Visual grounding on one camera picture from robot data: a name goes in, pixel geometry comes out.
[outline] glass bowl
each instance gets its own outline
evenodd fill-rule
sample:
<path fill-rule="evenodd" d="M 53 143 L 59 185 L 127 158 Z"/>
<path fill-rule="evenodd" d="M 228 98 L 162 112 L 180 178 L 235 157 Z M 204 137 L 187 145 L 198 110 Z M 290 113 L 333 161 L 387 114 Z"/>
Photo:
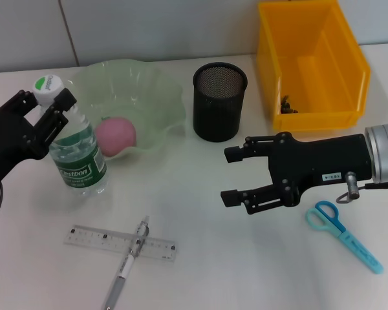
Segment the glass bowl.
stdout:
<path fill-rule="evenodd" d="M 104 61 L 83 68 L 64 83 L 94 129 L 112 117 L 126 118 L 134 125 L 136 146 L 107 159 L 158 149 L 168 130 L 186 119 L 182 87 L 150 63 Z"/>

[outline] bottle cap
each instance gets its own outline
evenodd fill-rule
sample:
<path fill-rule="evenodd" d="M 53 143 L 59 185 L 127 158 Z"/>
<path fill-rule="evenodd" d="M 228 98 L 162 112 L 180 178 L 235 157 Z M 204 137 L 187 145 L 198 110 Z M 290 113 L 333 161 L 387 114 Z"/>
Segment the bottle cap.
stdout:
<path fill-rule="evenodd" d="M 49 108 L 54 102 L 54 98 L 64 89 L 60 77 L 48 74 L 39 78 L 33 85 L 33 94 L 39 105 Z"/>

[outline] yellow storage box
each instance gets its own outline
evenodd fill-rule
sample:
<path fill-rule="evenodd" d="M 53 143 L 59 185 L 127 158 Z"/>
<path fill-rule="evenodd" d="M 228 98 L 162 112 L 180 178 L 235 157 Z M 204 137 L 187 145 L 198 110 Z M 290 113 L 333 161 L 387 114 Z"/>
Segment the yellow storage box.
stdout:
<path fill-rule="evenodd" d="M 363 115 L 371 70 L 335 0 L 260 3 L 257 66 L 278 131 L 345 129 Z M 280 113 L 288 96 L 295 114 Z"/>

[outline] black mesh pencil cup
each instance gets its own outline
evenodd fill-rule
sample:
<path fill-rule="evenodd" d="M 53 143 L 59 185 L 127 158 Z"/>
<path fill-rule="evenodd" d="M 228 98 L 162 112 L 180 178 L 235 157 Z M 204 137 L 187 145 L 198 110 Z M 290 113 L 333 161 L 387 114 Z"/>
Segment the black mesh pencil cup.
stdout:
<path fill-rule="evenodd" d="M 229 63 L 209 63 L 197 70 L 194 83 L 194 130 L 202 138 L 223 142 L 239 131 L 247 77 Z"/>

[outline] table surface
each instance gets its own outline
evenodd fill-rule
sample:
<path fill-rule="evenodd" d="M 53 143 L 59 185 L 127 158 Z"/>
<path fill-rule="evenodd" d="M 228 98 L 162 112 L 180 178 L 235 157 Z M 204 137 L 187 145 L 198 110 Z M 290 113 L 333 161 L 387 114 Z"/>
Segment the table surface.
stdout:
<path fill-rule="evenodd" d="M 388 123 L 388 45 L 362 47 L 372 68 L 365 116 L 350 130 Z M 192 76 L 212 61 L 242 68 L 249 84 L 238 135 L 210 143 L 193 131 Z M 65 188 L 52 160 L 27 160 L 3 180 L 0 310 L 100 309 L 122 255 L 63 244 L 73 224 L 133 232 L 150 216 L 150 235 L 178 242 L 174 263 L 138 258 L 117 309 L 388 309 L 388 191 L 367 191 L 339 208 L 345 226 L 381 261 L 371 273 L 332 235 L 313 231 L 305 212 L 346 186 L 317 187 L 299 206 L 249 216 L 227 209 L 220 191 L 271 183 L 266 158 L 226 163 L 225 147 L 271 134 L 253 56 L 155 63 L 184 87 L 185 129 L 153 154 L 108 163 L 110 184 L 87 201 Z M 70 78 L 80 68 L 0 74 L 0 105 L 43 74 Z M 38 111 L 28 118 L 34 121 Z M 320 138 L 305 136 L 304 139 Z"/>

